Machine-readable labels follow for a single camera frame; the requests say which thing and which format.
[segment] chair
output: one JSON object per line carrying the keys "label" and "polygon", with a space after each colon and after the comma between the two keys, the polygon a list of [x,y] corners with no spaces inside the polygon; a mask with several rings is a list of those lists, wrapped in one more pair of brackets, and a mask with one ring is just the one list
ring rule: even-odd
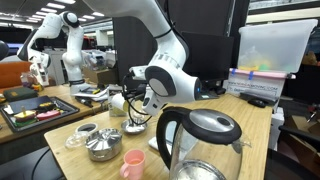
{"label": "chair", "polygon": [[[286,127],[280,126],[279,129],[282,133],[288,133],[295,135],[303,141],[306,141],[312,145],[317,152],[320,152],[320,137],[313,134]],[[289,157],[268,149],[267,164],[265,170],[266,180],[278,180],[278,179],[320,179],[319,176],[299,164],[298,162],[290,159]]]}

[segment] stainless steel pot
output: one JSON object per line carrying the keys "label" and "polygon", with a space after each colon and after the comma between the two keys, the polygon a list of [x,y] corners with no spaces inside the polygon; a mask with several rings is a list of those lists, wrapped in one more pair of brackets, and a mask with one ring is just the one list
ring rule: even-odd
{"label": "stainless steel pot", "polygon": [[93,161],[106,161],[115,157],[122,149],[122,134],[113,128],[92,133],[86,140],[89,157]]}

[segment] person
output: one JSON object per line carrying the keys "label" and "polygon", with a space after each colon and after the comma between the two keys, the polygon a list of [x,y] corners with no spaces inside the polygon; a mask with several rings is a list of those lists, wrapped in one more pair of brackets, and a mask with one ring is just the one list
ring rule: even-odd
{"label": "person", "polygon": [[8,56],[9,46],[7,43],[0,40],[0,61]]}

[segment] wooden tabletop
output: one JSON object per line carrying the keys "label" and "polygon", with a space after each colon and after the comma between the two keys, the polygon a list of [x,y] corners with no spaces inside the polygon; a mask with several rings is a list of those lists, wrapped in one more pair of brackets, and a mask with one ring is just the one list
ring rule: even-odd
{"label": "wooden tabletop", "polygon": [[[270,107],[254,107],[229,94],[223,95],[219,99],[197,101],[177,106],[190,109],[215,109],[234,118],[252,143],[252,148],[244,147],[239,179],[263,179],[272,114]],[[45,134],[45,138],[67,179],[122,179],[119,170],[123,164],[123,155],[132,148],[141,149],[146,153],[144,180],[168,179],[169,171],[160,158],[159,152],[148,145],[148,140],[155,136],[157,119],[160,114],[148,122],[148,128],[143,133],[138,135],[123,133],[121,152],[113,159],[105,162],[91,161],[84,146],[67,149],[64,143],[74,133],[75,129],[82,124],[97,123],[98,129],[116,128],[121,130],[121,123],[126,117],[109,117],[109,113],[104,112],[49,131]]]}
{"label": "wooden tabletop", "polygon": [[39,92],[39,96],[44,96],[44,95],[47,95],[49,97],[56,96],[62,99],[63,101],[69,104],[72,104],[73,106],[76,106],[77,108],[80,109],[80,111],[70,116],[66,116],[58,120],[50,121],[48,123],[44,123],[34,128],[30,128],[21,132],[12,131],[9,127],[10,125],[5,121],[3,116],[0,115],[0,125],[2,126],[2,129],[0,130],[0,144],[15,140],[17,138],[24,137],[32,133],[39,132],[44,129],[51,128],[53,126],[65,123],[67,121],[82,118],[88,115],[93,115],[95,112],[101,110],[99,103],[93,102],[92,105],[94,105],[94,108],[92,109],[77,102],[77,100],[75,100],[74,97],[70,96],[70,88],[68,85],[46,87],[44,91]]}

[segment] kettle lid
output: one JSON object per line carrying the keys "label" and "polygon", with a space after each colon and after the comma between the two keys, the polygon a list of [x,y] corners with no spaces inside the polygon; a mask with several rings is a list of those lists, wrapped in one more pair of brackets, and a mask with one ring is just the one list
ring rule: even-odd
{"label": "kettle lid", "polygon": [[190,111],[182,121],[185,130],[194,137],[214,144],[231,144],[242,134],[239,124],[230,116],[211,109]]}

